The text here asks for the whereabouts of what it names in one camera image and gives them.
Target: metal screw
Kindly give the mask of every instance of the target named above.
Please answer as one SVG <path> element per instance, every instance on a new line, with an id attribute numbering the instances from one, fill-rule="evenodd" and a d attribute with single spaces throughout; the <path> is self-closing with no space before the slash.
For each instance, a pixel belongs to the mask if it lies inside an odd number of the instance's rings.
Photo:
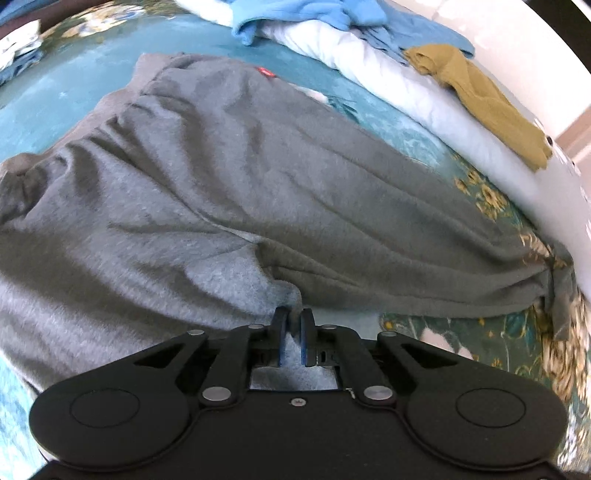
<path id="1" fill-rule="evenodd" d="M 394 395 L 394 392 L 384 385 L 373 385 L 366 388 L 363 394 L 371 400 L 387 400 Z"/>
<path id="2" fill-rule="evenodd" d="M 294 406 L 294 407 L 303 407 L 304 405 L 306 405 L 308 402 L 306 400 L 304 400 L 303 398 L 292 398 L 290 403 Z"/>
<path id="3" fill-rule="evenodd" d="M 225 387 L 209 387 L 201 393 L 205 400 L 209 401 L 224 401 L 230 398 L 232 392 Z"/>

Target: white sheet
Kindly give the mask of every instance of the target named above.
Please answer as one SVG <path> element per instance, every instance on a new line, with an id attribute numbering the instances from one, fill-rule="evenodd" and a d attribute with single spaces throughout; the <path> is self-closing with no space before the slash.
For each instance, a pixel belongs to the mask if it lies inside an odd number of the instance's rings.
<path id="1" fill-rule="evenodd" d="M 186 10 L 229 27 L 230 6 L 219 0 L 176 0 Z M 559 148 L 533 173 L 503 142 L 435 80 L 400 65 L 350 32 L 318 20 L 264 22 L 260 35 L 322 61 L 438 136 L 501 189 L 536 227 L 569 249 L 579 286 L 591 299 L 591 207 L 580 173 Z"/>

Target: light blue cloth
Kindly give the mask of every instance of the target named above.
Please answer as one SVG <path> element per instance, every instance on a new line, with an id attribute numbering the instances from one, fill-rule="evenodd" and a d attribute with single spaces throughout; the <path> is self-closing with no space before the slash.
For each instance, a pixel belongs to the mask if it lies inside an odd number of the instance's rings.
<path id="1" fill-rule="evenodd" d="M 260 20 L 303 22 L 320 20 L 347 31 L 352 25 L 385 25 L 384 10 L 376 0 L 228 0 L 232 7 L 232 34 L 251 45 Z"/>
<path id="2" fill-rule="evenodd" d="M 0 478 L 25 480 L 45 461 L 28 429 L 33 399 L 0 356 Z"/>
<path id="3" fill-rule="evenodd" d="M 361 38 L 373 48 L 386 52 L 394 60 L 407 65 L 403 50 L 431 43 L 453 45 L 462 50 L 467 58 L 474 56 L 474 45 L 451 28 L 421 15 L 401 12 L 383 2 L 380 5 L 388 17 L 387 24 L 359 27 Z"/>
<path id="4" fill-rule="evenodd" d="M 18 56 L 10 66 L 0 70 L 0 86 L 9 82 L 17 75 L 20 75 L 23 70 L 26 70 L 31 65 L 35 65 L 42 58 L 43 51 L 39 48 Z"/>
<path id="5" fill-rule="evenodd" d="M 57 0 L 0 0 L 0 25 L 55 2 Z"/>

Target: yellow-green garment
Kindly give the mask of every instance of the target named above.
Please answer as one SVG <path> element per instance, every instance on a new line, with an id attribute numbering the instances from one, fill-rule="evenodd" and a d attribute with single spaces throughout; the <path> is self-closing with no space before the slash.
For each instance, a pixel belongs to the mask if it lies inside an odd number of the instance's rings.
<path id="1" fill-rule="evenodd" d="M 495 83 L 451 45 L 409 48 L 404 55 L 421 75 L 451 86 L 482 125 L 517 153 L 533 171 L 546 168 L 552 149 L 542 130 L 511 105 Z"/>

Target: circular pad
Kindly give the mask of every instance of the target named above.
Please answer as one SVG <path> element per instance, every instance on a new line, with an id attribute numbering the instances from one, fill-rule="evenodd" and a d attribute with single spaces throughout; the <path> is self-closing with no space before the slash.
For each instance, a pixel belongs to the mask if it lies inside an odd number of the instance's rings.
<path id="1" fill-rule="evenodd" d="M 496 388 L 479 388 L 457 399 L 457 412 L 479 427 L 499 429 L 517 423 L 525 415 L 525 405 L 513 393 Z"/>
<path id="2" fill-rule="evenodd" d="M 82 425 L 96 429 L 130 421 L 138 410 L 138 397 L 114 388 L 85 393 L 72 404 L 72 416 Z"/>

